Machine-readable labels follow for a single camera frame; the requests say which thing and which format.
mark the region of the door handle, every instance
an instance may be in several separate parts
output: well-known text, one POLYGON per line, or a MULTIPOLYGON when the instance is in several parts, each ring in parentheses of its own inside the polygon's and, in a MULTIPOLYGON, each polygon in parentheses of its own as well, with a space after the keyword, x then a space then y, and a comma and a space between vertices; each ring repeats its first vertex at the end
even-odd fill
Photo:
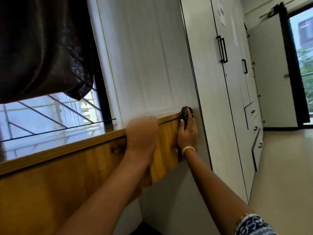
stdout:
POLYGON ((244 74, 247 74, 248 73, 247 61, 245 59, 241 59, 241 61, 243 61, 244 65, 245 65, 245 72, 244 72, 244 74))
POLYGON ((219 48, 219 53, 221 55, 221 63, 225 62, 225 56, 224 56, 224 50, 223 50, 223 45, 222 45, 222 39, 221 36, 217 36, 216 39, 218 40, 218 48, 219 48))
POLYGON ((226 52, 225 39, 224 39, 224 38, 221 38, 221 42, 223 42, 224 51, 225 51, 225 57, 226 57, 226 60, 224 60, 224 63, 228 63, 228 57, 227 57, 227 52, 226 52))

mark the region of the wooden ledge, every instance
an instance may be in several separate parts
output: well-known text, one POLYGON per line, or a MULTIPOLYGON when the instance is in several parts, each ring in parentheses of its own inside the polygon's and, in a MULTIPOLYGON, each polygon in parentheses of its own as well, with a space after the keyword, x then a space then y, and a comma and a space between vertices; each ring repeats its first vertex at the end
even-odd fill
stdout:
MULTIPOLYGON (((158 119, 158 124, 162 124, 177 118, 179 118, 179 113, 158 119)), ((24 157, 5 161, 0 163, 0 175, 5 175, 20 169, 34 166, 36 164, 43 163, 58 157, 62 157, 80 150, 88 149, 90 147, 103 144, 124 136, 125 129, 116 130, 114 132, 102 134, 85 140, 69 143, 49 150, 30 154, 24 157)))

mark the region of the bracelet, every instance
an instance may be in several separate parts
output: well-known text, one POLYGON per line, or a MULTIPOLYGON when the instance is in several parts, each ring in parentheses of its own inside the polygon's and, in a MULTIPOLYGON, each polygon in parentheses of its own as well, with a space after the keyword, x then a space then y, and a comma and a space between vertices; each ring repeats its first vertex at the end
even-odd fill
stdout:
POLYGON ((185 147, 185 148, 182 150, 182 156, 184 156, 184 152, 185 152, 187 149, 192 149, 192 150, 196 151, 192 146, 187 146, 187 147, 185 147))

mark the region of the forearm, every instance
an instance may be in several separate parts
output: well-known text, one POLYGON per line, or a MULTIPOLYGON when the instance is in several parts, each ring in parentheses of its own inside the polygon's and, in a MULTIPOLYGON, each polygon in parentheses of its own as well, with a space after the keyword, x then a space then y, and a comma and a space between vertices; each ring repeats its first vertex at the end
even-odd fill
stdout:
POLYGON ((187 150, 184 156, 220 233, 233 235, 240 218, 251 213, 251 209, 211 171, 195 151, 187 150))
POLYGON ((145 173, 148 162, 134 162, 126 152, 106 182, 81 206, 57 233, 112 234, 129 199, 145 173))

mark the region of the sleeve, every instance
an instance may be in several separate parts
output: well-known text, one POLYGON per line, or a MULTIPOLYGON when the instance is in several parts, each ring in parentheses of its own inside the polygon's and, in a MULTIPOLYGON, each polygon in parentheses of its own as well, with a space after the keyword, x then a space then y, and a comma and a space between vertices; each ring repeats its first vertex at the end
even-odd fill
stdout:
POLYGON ((259 215, 244 216, 237 226, 235 235, 278 235, 259 215))

